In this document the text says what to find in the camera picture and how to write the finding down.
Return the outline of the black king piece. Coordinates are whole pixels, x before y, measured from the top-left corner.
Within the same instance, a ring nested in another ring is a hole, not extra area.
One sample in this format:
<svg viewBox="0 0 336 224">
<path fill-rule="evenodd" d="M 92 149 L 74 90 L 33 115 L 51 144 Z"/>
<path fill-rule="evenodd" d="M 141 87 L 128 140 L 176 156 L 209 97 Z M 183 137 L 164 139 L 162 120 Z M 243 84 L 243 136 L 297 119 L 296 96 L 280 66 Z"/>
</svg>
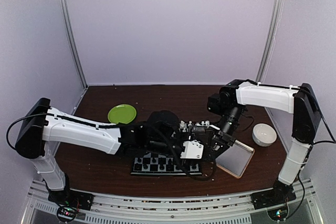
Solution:
<svg viewBox="0 0 336 224">
<path fill-rule="evenodd" d="M 168 159 L 168 164 L 166 165 L 166 170 L 168 172 L 173 172 L 174 171 L 174 164 L 173 164 L 173 160 L 171 158 Z"/>
</svg>

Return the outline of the black white chess board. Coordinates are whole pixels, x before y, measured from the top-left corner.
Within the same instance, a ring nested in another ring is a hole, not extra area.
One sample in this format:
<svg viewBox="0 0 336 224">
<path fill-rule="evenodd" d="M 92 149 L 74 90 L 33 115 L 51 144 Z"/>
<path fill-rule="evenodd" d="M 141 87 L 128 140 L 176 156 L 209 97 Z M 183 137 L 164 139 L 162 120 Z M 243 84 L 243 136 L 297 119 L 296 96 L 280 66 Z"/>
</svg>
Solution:
<svg viewBox="0 0 336 224">
<path fill-rule="evenodd" d="M 157 121 L 142 128 L 144 139 L 134 154 L 131 175 L 201 176 L 204 144 L 175 123 Z"/>
</svg>

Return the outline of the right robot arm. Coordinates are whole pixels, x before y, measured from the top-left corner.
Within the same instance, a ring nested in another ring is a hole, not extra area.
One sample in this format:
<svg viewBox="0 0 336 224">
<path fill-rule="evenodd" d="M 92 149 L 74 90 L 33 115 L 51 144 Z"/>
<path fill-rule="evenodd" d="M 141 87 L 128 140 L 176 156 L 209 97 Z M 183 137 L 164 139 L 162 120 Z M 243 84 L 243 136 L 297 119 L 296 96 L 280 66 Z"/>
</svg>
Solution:
<svg viewBox="0 0 336 224">
<path fill-rule="evenodd" d="M 311 84 L 277 86 L 250 79 L 234 79 L 210 95 L 207 109 L 221 117 L 219 132 L 229 139 L 238 127 L 247 106 L 263 107 L 287 148 L 279 172 L 278 184 L 269 192 L 272 203 L 279 204 L 289 196 L 288 186 L 308 162 L 322 113 Z"/>
</svg>

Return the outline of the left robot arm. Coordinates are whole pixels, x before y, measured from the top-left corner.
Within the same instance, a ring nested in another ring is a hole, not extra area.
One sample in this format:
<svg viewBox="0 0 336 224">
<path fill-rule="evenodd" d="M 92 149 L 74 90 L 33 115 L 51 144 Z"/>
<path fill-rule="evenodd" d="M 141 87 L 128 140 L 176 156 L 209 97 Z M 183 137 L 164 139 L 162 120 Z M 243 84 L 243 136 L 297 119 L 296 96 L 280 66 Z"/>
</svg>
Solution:
<svg viewBox="0 0 336 224">
<path fill-rule="evenodd" d="M 21 119 L 21 128 L 13 149 L 32 161 L 49 193 L 64 205 L 71 205 L 76 197 L 70 189 L 69 177 L 61 170 L 49 142 L 62 142 L 102 151 L 106 154 L 154 153 L 170 156 L 177 167 L 183 160 L 210 161 L 228 148 L 219 141 L 223 131 L 219 126 L 205 126 L 212 132 L 207 144 L 197 139 L 192 129 L 180 128 L 180 120 L 171 111 L 154 111 L 147 120 L 135 123 L 102 123 L 68 115 L 50 106 L 48 98 L 39 99 Z"/>
</svg>

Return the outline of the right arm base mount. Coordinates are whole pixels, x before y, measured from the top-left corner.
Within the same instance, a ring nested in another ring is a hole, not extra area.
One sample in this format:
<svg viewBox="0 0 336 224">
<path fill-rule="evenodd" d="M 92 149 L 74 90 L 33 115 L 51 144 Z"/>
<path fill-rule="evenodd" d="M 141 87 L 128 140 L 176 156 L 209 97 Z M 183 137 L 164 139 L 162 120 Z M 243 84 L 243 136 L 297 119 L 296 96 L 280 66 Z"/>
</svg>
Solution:
<svg viewBox="0 0 336 224">
<path fill-rule="evenodd" d="M 296 194 L 292 191 L 285 195 L 284 193 L 273 189 L 251 194 L 251 200 L 254 209 L 262 209 L 281 205 L 284 204 L 286 201 L 293 201 L 296 198 Z"/>
</svg>

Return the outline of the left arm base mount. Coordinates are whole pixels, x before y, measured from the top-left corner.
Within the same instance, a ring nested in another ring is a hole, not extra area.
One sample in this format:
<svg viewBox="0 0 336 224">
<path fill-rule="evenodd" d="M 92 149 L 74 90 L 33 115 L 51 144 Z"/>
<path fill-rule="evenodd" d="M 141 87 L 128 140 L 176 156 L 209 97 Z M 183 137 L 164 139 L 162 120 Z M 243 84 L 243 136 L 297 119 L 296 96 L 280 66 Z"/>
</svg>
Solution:
<svg viewBox="0 0 336 224">
<path fill-rule="evenodd" d="M 71 190 L 68 193 L 60 191 L 51 191 L 48 200 L 59 206 L 67 206 L 80 210 L 90 210 L 93 203 L 94 195 Z"/>
</svg>

